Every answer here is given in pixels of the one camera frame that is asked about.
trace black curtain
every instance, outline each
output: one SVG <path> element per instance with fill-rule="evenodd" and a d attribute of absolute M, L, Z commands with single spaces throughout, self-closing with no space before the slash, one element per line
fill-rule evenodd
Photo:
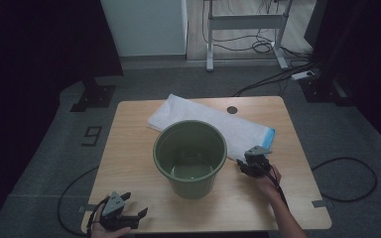
<path fill-rule="evenodd" d="M 322 62 L 318 82 L 337 80 L 381 134 L 381 1 L 327 1 L 314 60 Z"/>
<path fill-rule="evenodd" d="M 0 207 L 69 85 L 122 75 L 100 0 L 0 0 Z"/>

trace power strip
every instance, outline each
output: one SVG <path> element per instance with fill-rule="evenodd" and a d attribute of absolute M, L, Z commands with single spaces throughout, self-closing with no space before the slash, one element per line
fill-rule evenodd
<path fill-rule="evenodd" d="M 306 79 L 315 76 L 315 74 L 312 71 L 304 71 L 295 73 L 292 75 L 292 80 L 300 80 L 300 79 Z"/>

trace plastic bucket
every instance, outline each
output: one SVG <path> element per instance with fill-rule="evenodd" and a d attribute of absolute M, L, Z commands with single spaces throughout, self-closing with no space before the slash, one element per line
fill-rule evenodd
<path fill-rule="evenodd" d="M 153 157 L 157 169 L 179 196 L 197 199 L 211 191 L 215 175 L 227 157 L 227 146 L 213 126 L 181 121 L 159 135 Z"/>

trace cable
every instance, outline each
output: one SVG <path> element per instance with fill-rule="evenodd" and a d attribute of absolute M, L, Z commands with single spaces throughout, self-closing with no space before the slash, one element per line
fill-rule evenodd
<path fill-rule="evenodd" d="M 308 59 L 292 59 L 292 60 L 290 60 L 290 66 L 291 66 L 291 67 L 295 67 L 295 66 L 293 65 L 293 62 L 295 62 L 295 61 L 310 62 Z"/>
<path fill-rule="evenodd" d="M 94 214 L 95 212 L 97 211 L 98 207 L 101 205 L 101 204 L 105 204 L 107 203 L 107 201 L 109 200 L 109 196 L 107 196 L 106 198 L 104 198 L 103 200 L 101 200 L 95 207 L 94 209 L 92 210 L 91 212 L 91 215 L 89 215 L 89 218 L 88 218 L 88 223 L 86 224 L 86 237 L 87 238 L 91 238 L 91 225 L 92 225 L 92 222 L 94 220 Z"/>
<path fill-rule="evenodd" d="M 289 84 L 289 81 L 287 80 L 288 78 L 289 78 L 289 76 L 287 76 L 286 78 L 283 78 L 281 76 L 280 80 L 278 81 L 278 85 L 280 86 L 280 93 L 278 93 L 278 95 L 281 96 L 281 97 L 284 95 L 284 92 L 287 89 L 287 85 Z M 284 79 L 286 80 L 286 84 L 284 84 L 284 88 L 283 88 L 283 87 L 281 87 L 281 81 L 284 80 Z"/>
<path fill-rule="evenodd" d="M 270 0 L 269 3 L 267 2 L 267 0 L 264 0 L 263 2 L 261 2 L 260 7 L 258 8 L 258 13 L 261 14 L 262 8 L 264 6 L 266 6 L 266 13 L 269 14 L 269 10 L 270 10 L 271 4 L 272 4 L 272 0 Z M 278 13 L 279 4 L 280 4 L 280 1 L 277 1 L 276 14 Z M 230 3 L 229 2 L 228 2 L 228 9 L 230 10 L 230 12 L 232 12 L 232 10 L 230 9 Z M 206 40 L 206 37 L 205 37 L 205 32 L 204 32 L 204 13 L 205 13 L 205 4 L 203 2 L 202 3 L 202 24 L 201 24 L 201 27 L 202 27 L 202 37 L 203 37 L 203 40 L 206 43 L 208 43 L 208 41 Z M 252 51 L 254 51 L 257 54 L 266 54 L 266 53 L 268 53 L 268 52 L 270 52 L 272 50 L 272 47 L 271 47 L 272 41 L 267 39 L 267 38 L 260 37 L 260 34 L 261 34 L 261 30 L 258 30 L 258 33 L 257 33 L 256 36 L 247 35 L 247 36 L 243 36 L 243 37 L 226 39 L 226 40 L 217 40 L 215 38 L 212 38 L 213 42 L 232 42 L 232 41 L 237 41 L 237 40 L 241 40 L 241 39 L 245 39 L 245 38 L 256 38 L 256 42 L 254 42 L 250 48 L 231 49 L 231 48 L 228 48 L 228 47 L 225 47 L 225 46 L 222 46 L 222 45 L 218 45 L 218 44 L 212 44 L 212 45 L 214 47 L 223 48 L 223 49 L 226 49 L 226 50 L 231 51 L 231 52 L 245 52 L 245 51 L 251 51 L 252 50 Z M 274 29 L 274 38 L 275 38 L 275 41 L 277 42 L 277 29 Z M 266 48 L 266 50 L 265 51 L 257 50 L 257 48 L 259 48 L 259 47 L 264 47 L 264 48 Z M 299 58 L 299 59 L 306 59 L 306 60 L 308 60 L 312 56 L 311 54 L 292 52 L 292 51 L 288 50 L 287 48 L 284 48 L 283 46 L 280 46 L 280 48 L 284 51 L 284 53 L 286 55 L 293 56 L 293 57 L 296 57 L 296 58 Z"/>
<path fill-rule="evenodd" d="M 83 177 L 85 177 L 86 175 L 88 175 L 89 173 L 91 173 L 91 172 L 93 172 L 93 171 L 95 171 L 95 170 L 97 170 L 97 169 L 98 169 L 98 166 L 92 168 L 91 170 L 85 172 L 84 174 L 82 174 L 81 176 L 79 176 L 78 178 L 76 178 L 73 182 L 70 183 L 70 185 L 68 185 L 68 186 L 64 189 L 63 193 L 61 194 L 61 196 L 60 196 L 60 198 L 59 198 L 59 201 L 58 201 L 58 210 L 57 210 L 57 213 L 58 213 L 58 222 L 59 222 L 59 224 L 61 225 L 61 227 L 62 227 L 65 231 L 69 232 L 70 234 L 77 235 L 77 236 L 82 236 L 82 237 L 86 237 L 86 234 L 84 234 L 84 233 L 79 233 L 79 232 L 76 232 L 76 231 L 72 231 L 72 230 L 70 230 L 68 227 L 66 227 L 66 226 L 64 225 L 64 222 L 62 221 L 62 218 L 61 218 L 61 204 L 62 204 L 62 199 L 64 198 L 64 195 L 66 194 L 66 192 L 67 192 L 67 191 L 68 191 L 68 190 L 69 190 L 69 189 L 70 189 L 70 188 L 71 188 L 77 181 L 79 181 L 80 179 L 82 179 Z"/>
<path fill-rule="evenodd" d="M 370 188 L 370 190 L 368 190 L 366 193 L 358 196 L 358 197 L 355 197 L 355 198 L 352 198 L 352 199 L 342 199 L 342 198 L 337 198 L 337 197 L 333 197 L 333 196 L 330 196 L 326 193 L 323 193 L 321 192 L 320 194 L 324 197 L 327 197 L 331 200 L 334 200 L 334 201 L 339 201 L 339 202 L 353 202 L 353 201 L 358 201 L 358 200 L 361 200 L 367 196 L 369 196 L 377 187 L 377 183 L 378 183 L 378 180 L 377 180 L 377 176 L 376 176 L 376 173 L 367 165 L 365 164 L 364 162 L 360 161 L 360 160 L 357 160 L 357 159 L 354 159 L 354 158 L 350 158 L 350 157 L 340 157 L 340 158 L 335 158 L 335 159 L 332 159 L 332 160 L 329 160 L 329 161 L 326 161 L 326 162 L 323 162 L 315 167 L 312 168 L 312 172 L 314 172 L 316 169 L 326 165 L 326 164 L 329 164 L 329 163 L 332 163 L 332 162 L 335 162 L 335 161 L 341 161 L 341 160 L 347 160 L 347 161 L 354 161 L 354 162 L 357 162 L 361 165 L 363 165 L 370 173 L 372 173 L 373 175 L 373 178 L 374 178 L 374 183 L 373 183 L 373 186 L 372 188 Z"/>
<path fill-rule="evenodd" d="M 259 86 L 262 86 L 262 85 L 265 85 L 265 84 L 268 84 L 268 83 L 273 83 L 273 82 L 280 82 L 282 80 L 286 80 L 288 78 L 290 78 L 290 76 L 294 73 L 297 73 L 297 72 L 300 72 L 300 71 L 304 71 L 308 68 L 311 68 L 311 67 L 314 67 L 316 66 L 317 63 L 315 62 L 309 62 L 309 63 L 306 63 L 304 65 L 301 65 L 301 66 L 297 66 L 297 67 L 294 67 L 294 68 L 291 68 L 289 70 L 286 70 L 286 71 L 283 71 L 283 72 L 280 72 L 278 74 L 275 74 L 275 75 L 272 75 L 270 77 L 267 77 L 267 78 L 264 78 L 258 82 L 255 82 L 253 84 L 250 84 L 242 89 L 240 89 L 239 91 L 237 91 L 236 93 L 234 93 L 232 95 L 232 97 L 238 97 L 241 95 L 242 92 L 246 91 L 246 90 L 249 90 L 249 89 L 252 89 L 252 88 L 256 88 L 256 87 L 259 87 Z M 275 79 L 275 80 L 272 80 L 278 76 L 281 76 L 278 80 Z"/>
<path fill-rule="evenodd" d="M 261 166 L 259 166 L 258 164 L 255 163 L 255 166 L 256 168 L 258 168 L 259 170 L 262 171 L 262 173 L 264 175 L 266 175 L 268 177 L 268 179 L 270 179 L 270 181 L 274 184 L 275 186 L 275 189 L 278 191 L 278 193 L 280 194 L 281 196 L 281 199 L 283 200 L 284 204 L 286 204 L 287 208 L 289 208 L 289 204 L 287 203 L 287 199 L 286 197 L 284 196 L 284 192 L 283 192 L 283 189 L 281 188 L 280 186 L 280 183 L 277 181 L 277 175 L 275 174 L 275 170 L 272 166 L 270 166 L 271 170 L 274 172 L 274 176 L 275 177 L 272 177 L 271 174 L 269 172 L 266 172 Z"/>

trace white towel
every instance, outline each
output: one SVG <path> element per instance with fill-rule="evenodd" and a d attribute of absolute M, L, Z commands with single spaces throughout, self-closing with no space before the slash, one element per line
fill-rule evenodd
<path fill-rule="evenodd" d="M 254 146 L 269 149 L 275 136 L 273 128 L 173 94 L 148 119 L 148 127 L 163 131 L 170 125 L 184 120 L 203 121 L 215 127 L 227 144 L 227 157 L 234 161 L 246 161 L 244 153 Z"/>

